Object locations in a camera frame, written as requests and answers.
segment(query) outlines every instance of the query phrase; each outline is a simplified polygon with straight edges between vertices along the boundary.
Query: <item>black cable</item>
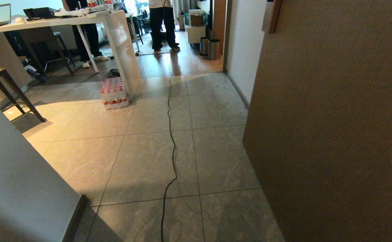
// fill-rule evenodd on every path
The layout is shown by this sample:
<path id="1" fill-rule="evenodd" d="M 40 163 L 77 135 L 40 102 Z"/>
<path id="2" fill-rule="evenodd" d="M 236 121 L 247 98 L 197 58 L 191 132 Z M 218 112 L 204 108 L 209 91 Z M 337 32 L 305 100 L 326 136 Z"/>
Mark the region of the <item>black cable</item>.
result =
<path id="1" fill-rule="evenodd" d="M 163 17 L 165 15 L 165 2 L 167 0 L 165 0 L 163 2 Z M 172 183 L 178 179 L 178 174 L 176 173 L 176 167 L 175 167 L 175 151 L 176 151 L 176 143 L 175 140 L 173 139 L 173 135 L 172 135 L 172 121 L 170 119 L 170 93 L 172 91 L 172 72 L 170 70 L 170 62 L 168 61 L 168 66 L 169 66 L 169 74 L 170 74 L 170 78 L 169 78 L 169 96 L 168 96 L 168 118 L 169 118 L 169 133 L 170 133 L 170 139 L 173 142 L 173 151 L 172 151 L 172 164 L 173 164 L 173 171 L 175 172 L 175 178 L 173 178 L 173 180 L 170 181 L 170 183 L 168 184 L 168 186 L 165 189 L 165 195 L 163 196 L 163 213 L 162 213 L 162 226 L 161 226 L 161 231 L 162 231 L 162 242 L 165 241 L 165 238 L 163 236 L 163 224 L 165 221 L 165 210 L 166 210 L 166 194 L 168 193 L 168 188 L 170 187 L 170 185 L 172 185 Z"/>

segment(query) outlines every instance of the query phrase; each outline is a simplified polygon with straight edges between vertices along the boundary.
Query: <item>bar stool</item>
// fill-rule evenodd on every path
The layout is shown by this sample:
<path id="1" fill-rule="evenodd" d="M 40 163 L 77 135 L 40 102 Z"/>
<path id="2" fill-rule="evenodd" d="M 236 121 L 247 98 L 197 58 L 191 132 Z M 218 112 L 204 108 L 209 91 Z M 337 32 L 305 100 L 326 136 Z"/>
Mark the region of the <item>bar stool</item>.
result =
<path id="1" fill-rule="evenodd" d="M 0 77 L 2 77 L 5 82 L 11 87 L 11 89 L 15 92 L 16 95 L 26 104 L 26 106 L 30 109 L 31 112 L 41 121 L 45 122 L 45 119 L 41 116 L 41 114 L 36 110 L 35 106 L 29 101 L 29 99 L 24 95 L 18 85 L 13 81 L 12 77 L 7 73 L 6 69 L 0 68 Z M 8 92 L 6 87 L 0 81 L 0 90 L 5 94 L 7 98 L 12 102 L 13 106 L 24 115 L 26 112 L 22 109 L 22 107 L 15 101 L 12 95 Z"/>
<path id="2" fill-rule="evenodd" d="M 47 74 L 45 73 L 47 67 L 46 66 L 45 68 L 42 67 L 41 62 L 39 61 L 39 57 L 36 55 L 36 52 L 33 50 L 32 45 L 40 42 L 49 42 L 49 41 L 51 41 L 54 47 L 57 48 L 57 51 L 59 52 L 62 60 L 66 62 L 67 69 L 69 70 L 70 74 L 73 75 L 72 69 L 69 66 L 69 62 L 67 58 L 64 56 L 63 51 L 61 50 L 61 47 L 57 42 L 58 40 L 60 41 L 66 54 L 68 55 L 69 60 L 72 62 L 73 67 L 76 67 L 75 62 L 73 61 L 72 56 L 70 55 L 70 52 L 67 49 L 66 44 L 64 43 L 63 37 L 61 36 L 60 32 L 53 33 L 50 27 L 42 27 L 36 29 L 22 29 L 19 31 L 19 33 L 21 34 L 21 37 L 26 43 L 27 49 L 29 49 L 30 54 L 32 55 L 33 59 L 38 65 L 38 68 L 40 69 L 40 71 L 45 77 L 47 76 Z"/>

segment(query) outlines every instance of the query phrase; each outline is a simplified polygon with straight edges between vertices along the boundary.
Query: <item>trash can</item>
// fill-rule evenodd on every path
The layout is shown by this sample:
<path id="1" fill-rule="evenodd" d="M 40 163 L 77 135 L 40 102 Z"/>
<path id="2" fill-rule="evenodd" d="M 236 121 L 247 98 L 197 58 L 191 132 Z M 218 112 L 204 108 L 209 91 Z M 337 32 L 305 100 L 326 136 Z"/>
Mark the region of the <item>trash can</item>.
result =
<path id="1" fill-rule="evenodd" d="M 220 59 L 220 41 L 210 40 L 208 47 L 208 59 L 218 60 Z"/>
<path id="2" fill-rule="evenodd" d="M 208 55 L 208 43 L 209 43 L 209 37 L 200 38 L 200 55 L 202 56 Z"/>

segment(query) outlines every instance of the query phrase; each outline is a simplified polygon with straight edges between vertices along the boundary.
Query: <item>shoe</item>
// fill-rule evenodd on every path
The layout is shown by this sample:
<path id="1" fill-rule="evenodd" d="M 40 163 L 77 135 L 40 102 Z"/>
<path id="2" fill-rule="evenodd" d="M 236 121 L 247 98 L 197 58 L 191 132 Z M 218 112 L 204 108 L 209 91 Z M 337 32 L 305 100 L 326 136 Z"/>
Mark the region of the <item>shoe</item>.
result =
<path id="1" fill-rule="evenodd" d="M 90 62 L 89 61 L 83 61 L 82 62 L 82 68 L 89 68 L 90 67 Z"/>
<path id="2" fill-rule="evenodd" d="M 95 60 L 103 60 L 103 61 L 106 61 L 106 60 L 109 60 L 110 58 L 107 57 L 107 56 L 104 56 L 104 55 L 99 55 L 99 56 L 95 56 L 94 59 L 95 59 Z"/>
<path id="3" fill-rule="evenodd" d="M 174 51 L 180 51 L 181 50 L 181 48 L 178 45 L 176 45 L 175 47 L 171 47 L 170 49 L 173 49 Z"/>

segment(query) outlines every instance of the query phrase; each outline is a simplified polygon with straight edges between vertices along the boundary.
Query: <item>white wall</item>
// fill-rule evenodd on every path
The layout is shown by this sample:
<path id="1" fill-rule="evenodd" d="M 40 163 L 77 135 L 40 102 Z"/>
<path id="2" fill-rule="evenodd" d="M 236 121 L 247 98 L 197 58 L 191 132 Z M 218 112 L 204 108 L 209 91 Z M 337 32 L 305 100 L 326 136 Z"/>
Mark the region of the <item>white wall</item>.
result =
<path id="1" fill-rule="evenodd" d="M 62 241 L 78 201 L 0 111 L 0 241 Z"/>
<path id="2" fill-rule="evenodd" d="M 200 9 L 202 9 L 203 11 L 205 11 L 206 13 L 209 13 L 209 10 L 211 9 L 209 3 L 210 3 L 210 0 L 205 0 L 205 1 L 203 1 L 203 2 L 196 1 L 196 5 L 197 5 Z"/>
<path id="3" fill-rule="evenodd" d="M 248 103 L 251 101 L 264 32 L 266 0 L 233 0 L 227 70 Z"/>
<path id="4" fill-rule="evenodd" d="M 61 0 L 0 0 L 0 4 L 10 3 L 11 15 L 25 15 L 23 9 L 50 7 L 59 9 L 63 7 Z"/>

